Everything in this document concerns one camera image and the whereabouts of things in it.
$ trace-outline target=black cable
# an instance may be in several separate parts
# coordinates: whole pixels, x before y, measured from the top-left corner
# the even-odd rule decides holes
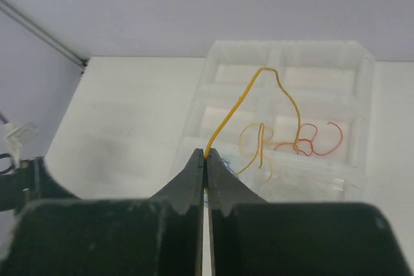
[[[4,171],[0,171],[0,175],[7,174],[7,173],[14,170],[14,162],[13,162],[12,156],[8,153],[2,153],[2,154],[0,154],[0,160],[3,159],[3,158],[9,158],[10,159],[10,166],[8,168],[6,168]]]

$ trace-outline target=white wall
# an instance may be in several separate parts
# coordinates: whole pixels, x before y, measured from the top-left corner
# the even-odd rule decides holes
[[[414,0],[9,0],[84,57],[205,56],[216,39],[356,39],[414,60]]]
[[[0,12],[0,110],[40,129],[24,146],[23,158],[46,155],[79,80],[77,65]],[[5,153],[0,128],[0,153]],[[7,165],[1,160],[0,170]],[[0,243],[12,221],[11,212],[0,213]]]

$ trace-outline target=wire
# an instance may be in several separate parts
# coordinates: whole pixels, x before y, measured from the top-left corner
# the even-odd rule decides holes
[[[234,170],[230,167],[230,161],[225,159],[225,158],[221,158],[221,160],[223,161],[224,166],[226,166],[226,168],[233,174],[235,175]]]
[[[341,128],[339,127],[339,125],[335,124],[334,122],[328,122],[327,124],[335,125],[339,129],[339,132],[341,133],[341,138],[339,139],[339,142],[336,144],[335,147],[333,147],[331,150],[329,150],[329,151],[327,151],[325,153],[317,153],[315,151],[315,149],[313,147],[313,143],[312,143],[311,144],[311,147],[312,147],[313,153],[316,154],[316,155],[319,155],[319,156],[325,156],[325,155],[331,154],[332,152],[334,152],[335,150],[337,150],[337,148],[339,148],[339,146],[341,145],[342,140],[343,140],[343,132],[342,132]]]
[[[269,161],[269,166],[270,166],[270,176],[269,176],[269,178],[267,178],[267,180],[265,181],[265,183],[266,182],[268,182],[270,179],[272,179],[272,177],[273,177],[273,164],[272,164],[272,159],[270,159],[270,158],[268,158],[267,156],[266,156],[266,158],[268,159],[268,161]]]
[[[236,175],[240,175],[243,171],[245,171],[246,169],[249,168],[250,165],[253,164],[254,160],[257,158],[259,152],[261,153],[260,155],[260,166],[259,168],[261,168],[263,166],[263,135],[265,133],[265,124],[260,123],[260,127],[259,127],[259,134],[257,136],[257,149],[256,149],[256,153],[253,156],[253,159],[251,159],[251,161],[238,173],[236,173]]]
[[[12,158],[12,156],[10,154],[8,154],[8,153],[2,153],[2,154],[0,154],[0,160],[2,158],[9,158],[10,159],[10,166],[7,167],[6,169],[0,171],[0,175],[5,175],[5,174],[13,171],[15,169],[15,165],[14,165],[14,162],[13,162],[13,158]]]
[[[253,126],[258,126],[258,127],[260,127],[260,125],[261,124],[263,124],[263,123],[252,123],[252,124],[250,124],[250,125],[247,125],[246,127],[245,127],[245,129],[243,129],[243,131],[241,132],[241,134],[239,135],[239,152],[243,155],[243,156],[252,156],[252,155],[254,155],[254,153],[246,153],[244,150],[243,150],[243,147],[242,147],[242,145],[243,145],[243,135],[244,135],[244,133],[245,133],[245,131],[247,130],[247,129],[249,129],[249,128],[251,128],[251,127],[253,127]],[[268,141],[268,140],[270,140],[270,139],[272,139],[273,138],[273,135],[274,135],[274,131],[272,130],[272,129],[270,129],[270,131],[272,132],[272,134],[270,135],[270,137],[269,138],[266,138],[265,140],[264,140],[264,142],[266,142],[266,141]]]
[[[299,140],[299,135],[300,135],[300,112],[299,112],[298,106],[296,105],[296,103],[295,103],[294,99],[292,98],[292,96],[282,86],[282,84],[280,82],[280,79],[279,79],[279,73],[278,73],[278,71],[276,69],[274,69],[274,68],[261,67],[254,74],[253,78],[250,80],[249,84],[247,85],[245,91],[243,92],[243,94],[241,95],[241,97],[239,98],[239,100],[236,102],[236,104],[233,106],[233,108],[230,110],[230,112],[227,114],[227,116],[224,118],[224,120],[221,122],[221,124],[218,126],[218,128],[213,133],[212,137],[210,138],[210,140],[208,141],[208,144],[206,146],[206,150],[204,152],[204,158],[207,158],[208,157],[208,155],[210,153],[210,149],[212,148],[213,142],[216,139],[217,135],[221,132],[221,130],[223,129],[223,127],[227,124],[228,120],[233,116],[233,114],[237,110],[237,108],[239,108],[239,106],[243,102],[243,100],[245,100],[247,94],[249,93],[250,89],[253,86],[253,83],[255,82],[255,80],[257,79],[257,77],[259,76],[259,74],[262,71],[264,71],[264,70],[274,72],[274,74],[276,75],[276,82],[278,83],[279,88],[282,90],[283,93],[285,93],[285,95],[292,102],[292,104],[293,104],[293,106],[295,108],[296,114],[298,115],[298,130],[296,132],[296,137],[295,137],[295,140],[294,140],[294,143],[293,143],[293,149],[295,151],[297,151],[299,149],[298,146],[297,146],[297,142]],[[263,151],[262,151],[262,154],[261,154],[261,166],[262,165],[263,165]]]
[[[329,151],[327,151],[327,152],[325,152],[325,153],[318,153],[318,152],[316,152],[316,151],[315,151],[315,148],[314,148],[314,146],[313,146],[313,143],[314,143],[315,137],[316,137],[316,136],[317,136],[317,134],[318,134],[318,128],[317,128],[317,126],[316,126],[316,125],[314,125],[314,124],[311,124],[311,123],[304,123],[304,124],[302,124],[302,125],[301,125],[301,128],[302,128],[303,126],[310,125],[310,126],[312,126],[312,127],[314,127],[314,128],[315,128],[315,133],[314,133],[314,135],[313,135],[313,137],[312,137],[311,139],[307,139],[307,138],[300,138],[300,139],[298,140],[298,142],[309,142],[309,143],[310,143],[310,149],[311,149],[311,152],[310,152],[309,154],[307,154],[305,151],[303,151],[303,150],[299,149],[299,150],[297,150],[297,151],[296,151],[296,154],[299,154],[299,152],[302,152],[302,153],[303,153],[304,155],[306,155],[306,156],[311,156],[312,154],[316,154],[316,155],[318,155],[318,156],[325,156],[325,155],[331,154],[332,152],[334,152],[335,150],[337,150],[337,148],[339,148],[339,146],[341,145],[341,143],[342,143],[342,141],[343,141],[343,132],[342,132],[342,130],[341,130],[341,128],[340,128],[340,126],[339,126],[339,125],[337,125],[336,123],[334,123],[334,122],[328,122],[327,124],[332,124],[332,125],[335,125],[335,126],[339,129],[339,132],[340,132],[340,134],[341,134],[341,138],[340,138],[339,142],[335,145],[335,147],[333,147],[331,150],[329,150]],[[292,144],[293,144],[292,142],[279,142],[279,143],[275,146],[274,151],[277,151],[277,149],[278,149],[279,147],[281,147],[282,145],[292,145]]]

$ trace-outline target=yellow wire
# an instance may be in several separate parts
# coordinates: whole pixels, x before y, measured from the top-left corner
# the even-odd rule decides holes
[[[269,166],[270,166],[270,176],[269,176],[269,178],[265,181],[265,183],[266,183],[266,182],[268,182],[270,179],[272,179],[272,176],[273,176],[273,164],[272,164],[272,160],[271,160],[269,157],[267,157],[267,156],[265,155],[265,158],[269,161]]]
[[[227,114],[227,116],[224,118],[224,120],[221,122],[221,124],[218,126],[218,128],[215,130],[215,132],[213,133],[212,137],[210,138],[210,140],[208,141],[208,144],[206,146],[206,150],[204,151],[204,158],[207,158],[209,153],[210,153],[210,149],[212,148],[213,142],[216,139],[217,135],[221,132],[221,130],[223,129],[223,127],[227,124],[228,120],[232,117],[233,113],[237,110],[237,108],[239,108],[240,104],[243,102],[243,100],[245,100],[247,94],[249,93],[250,89],[253,86],[253,83],[255,82],[255,80],[257,79],[257,77],[259,76],[259,74],[263,71],[263,70],[267,70],[267,71],[272,71],[274,72],[274,74],[276,75],[276,82],[279,85],[279,88],[282,90],[283,93],[285,93],[285,95],[287,96],[287,98],[292,102],[296,114],[298,115],[298,130],[296,132],[296,137],[293,143],[293,150],[297,151],[299,150],[297,142],[299,139],[299,135],[300,135],[300,112],[298,109],[298,106],[296,105],[294,99],[292,98],[292,96],[285,90],[285,88],[282,86],[280,79],[279,79],[279,73],[276,69],[274,68],[267,68],[267,67],[261,67],[253,76],[253,78],[250,80],[249,84],[247,85],[245,91],[243,92],[243,94],[241,95],[241,97],[239,98],[239,100],[237,101],[237,103],[235,103],[235,105],[233,106],[233,108],[230,110],[230,112]],[[260,140],[260,135],[261,135],[261,130],[259,128],[259,140]],[[263,144],[261,146],[261,165],[263,164]],[[259,149],[260,149],[260,145],[257,148],[256,151],[256,155],[254,156],[254,159],[256,159],[257,155],[259,154]]]
[[[256,149],[256,153],[253,156],[253,159],[251,159],[251,161],[245,166],[245,168],[243,168],[240,172],[236,173],[236,175],[240,175],[243,171],[245,171],[246,169],[248,169],[248,167],[250,165],[253,164],[254,160],[257,158],[259,152],[260,152],[260,146],[262,145],[262,139],[263,139],[263,133],[265,132],[265,124],[260,123],[260,127],[259,127],[259,134],[257,136],[257,149]],[[261,154],[261,159],[260,159],[260,167],[263,164],[263,155]]]
[[[253,124],[250,124],[250,125],[247,125],[246,127],[245,127],[245,129],[243,129],[243,131],[241,132],[241,134],[239,135],[239,152],[241,153],[241,155],[243,155],[243,156],[252,156],[252,155],[254,155],[254,153],[246,153],[244,150],[243,150],[243,147],[242,147],[242,144],[243,144],[243,134],[245,133],[245,131],[247,130],[247,129],[249,129],[249,128],[251,128],[251,127],[253,127],[253,126],[258,126],[258,127],[260,127],[260,125],[261,124],[263,124],[263,123],[253,123]],[[268,138],[266,138],[266,139],[264,139],[263,140],[263,142],[267,142],[267,141],[269,141],[269,140],[271,140],[272,138],[273,138],[273,135],[274,135],[274,131],[273,131],[273,129],[269,129],[268,127],[266,127],[266,125],[265,124],[263,124],[264,126],[265,126],[265,130],[269,130],[269,131],[271,131],[271,135],[270,135],[270,137],[268,137]]]

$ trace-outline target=plastic organizer box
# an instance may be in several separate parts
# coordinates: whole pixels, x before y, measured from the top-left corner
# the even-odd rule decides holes
[[[359,200],[366,182],[374,59],[355,41],[216,41],[206,57],[169,177],[184,167],[194,148],[205,149],[260,67],[279,72],[299,107],[301,122],[317,126],[315,151],[323,153],[339,142],[337,126],[343,140],[325,156],[297,154],[292,145],[280,145],[276,151],[266,145],[263,167],[256,159],[237,177],[269,202]],[[260,73],[213,143],[231,171],[240,171],[252,159],[239,150],[243,129],[261,122],[265,138],[273,130],[273,141],[293,142],[298,125],[294,107],[268,71]],[[245,152],[255,153],[258,130],[251,126],[245,131]],[[311,139],[314,133],[313,126],[304,125],[300,138]],[[309,142],[300,147],[311,153]]]

